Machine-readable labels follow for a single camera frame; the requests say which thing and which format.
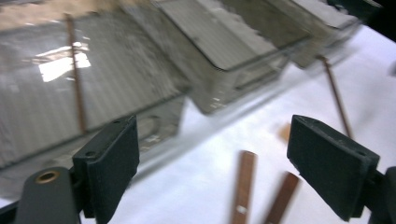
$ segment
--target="white surface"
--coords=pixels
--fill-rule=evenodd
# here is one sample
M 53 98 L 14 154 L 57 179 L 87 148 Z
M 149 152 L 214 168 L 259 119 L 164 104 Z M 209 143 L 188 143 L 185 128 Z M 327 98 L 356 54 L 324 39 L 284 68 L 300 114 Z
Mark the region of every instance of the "white surface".
M 352 53 L 333 68 L 336 81 L 355 139 L 381 156 L 378 169 L 384 172 L 396 164 L 396 78 L 389 75 L 396 45 L 364 28 L 346 52 Z M 167 151 L 161 158 L 143 156 L 139 174 L 154 163 L 163 167 L 134 180 L 111 223 L 229 223 L 241 149 L 258 154 L 248 223 L 263 223 L 284 172 L 298 174 L 277 136 L 293 114 L 342 130 L 321 66 L 290 66 L 277 83 L 210 117 L 188 101 L 178 137 L 156 148 Z M 367 223 L 368 216 L 365 210 L 351 223 Z M 283 223 L 343 221 L 302 180 Z

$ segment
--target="wooden stick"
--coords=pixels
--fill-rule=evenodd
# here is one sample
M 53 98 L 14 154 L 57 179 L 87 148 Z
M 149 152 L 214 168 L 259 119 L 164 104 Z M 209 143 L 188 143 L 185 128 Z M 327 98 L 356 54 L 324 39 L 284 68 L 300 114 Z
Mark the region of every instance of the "wooden stick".
M 75 80 L 75 93 L 76 93 L 76 102 L 78 109 L 78 124 L 81 133 L 85 134 L 87 132 L 87 127 L 85 121 L 85 110 L 82 99 L 81 83 L 79 80 L 79 73 L 77 68 L 76 49 L 74 46 L 74 43 L 76 42 L 75 29 L 73 24 L 73 18 L 69 14 L 64 14 L 64 16 L 67 23 L 67 33 L 69 33 L 70 54 L 72 55 L 72 59 L 73 59 L 73 78 Z
M 233 224 L 247 223 L 250 189 L 255 161 L 256 154 L 249 151 L 242 151 L 238 171 L 238 182 L 233 204 Z
M 321 61 L 323 61 L 323 65 L 326 68 L 326 73 L 327 73 L 327 76 L 328 76 L 328 78 L 330 80 L 330 84 L 332 86 L 332 95 L 334 96 L 335 102 L 337 103 L 338 112 L 339 112 L 340 117 L 341 117 L 341 119 L 343 121 L 344 129 L 346 131 L 346 135 L 349 138 L 353 138 L 352 131 L 351 131 L 349 123 L 347 121 L 347 115 L 346 115 L 345 109 L 344 109 L 342 101 L 341 101 L 340 93 L 339 93 L 339 91 L 338 91 L 338 89 L 337 89 L 337 87 L 335 85 L 335 80 L 334 80 L 334 77 L 333 77 L 333 74 L 332 74 L 331 66 L 329 65 L 329 62 L 328 62 L 327 58 L 325 58 L 323 56 L 318 56 L 318 58 Z
M 283 179 L 282 186 L 269 210 L 264 224 L 280 223 L 283 214 L 288 208 L 289 201 L 299 182 L 299 178 L 291 173 L 287 173 Z

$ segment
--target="wooden rod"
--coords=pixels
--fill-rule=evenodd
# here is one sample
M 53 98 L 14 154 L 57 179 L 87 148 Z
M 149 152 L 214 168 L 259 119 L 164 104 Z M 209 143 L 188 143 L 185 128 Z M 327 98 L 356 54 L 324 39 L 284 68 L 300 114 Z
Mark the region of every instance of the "wooden rod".
M 70 46 L 70 54 L 73 59 L 73 78 L 75 80 L 75 94 L 76 94 L 76 102 L 78 109 L 78 125 L 82 134 L 87 133 L 87 125 L 85 120 L 85 109 L 84 102 L 82 99 L 82 89 L 81 82 L 79 79 L 78 67 L 77 67 L 77 58 L 76 58 L 76 49 L 74 43 L 76 42 L 75 37 L 75 29 L 73 18 L 69 14 L 64 14 L 66 24 L 67 24 L 67 33 L 69 34 L 69 46 Z
M 326 73 L 327 73 L 327 76 L 328 76 L 328 78 L 330 80 L 330 84 L 332 86 L 332 95 L 334 96 L 335 102 L 337 103 L 338 112 L 339 112 L 340 117 L 341 117 L 341 119 L 343 121 L 344 129 L 346 131 L 346 135 L 349 138 L 353 138 L 352 131 L 351 131 L 349 123 L 347 121 L 347 114 L 346 114 L 345 109 L 343 107 L 340 93 L 339 93 L 339 91 L 337 89 L 337 86 L 335 84 L 335 80 L 334 80 L 334 77 L 333 77 L 333 74 L 332 74 L 331 66 L 329 65 L 329 62 L 328 62 L 327 58 L 325 58 L 324 56 L 318 56 L 318 58 L 323 62 L 323 65 L 326 68 Z
M 269 210 L 264 224 L 278 224 L 282 220 L 283 214 L 288 208 L 290 199 L 299 182 L 299 178 L 294 174 L 287 173 L 282 181 L 282 185 Z
M 255 168 L 256 154 L 242 151 L 233 204 L 233 224 L 245 224 L 248 221 L 250 190 Z

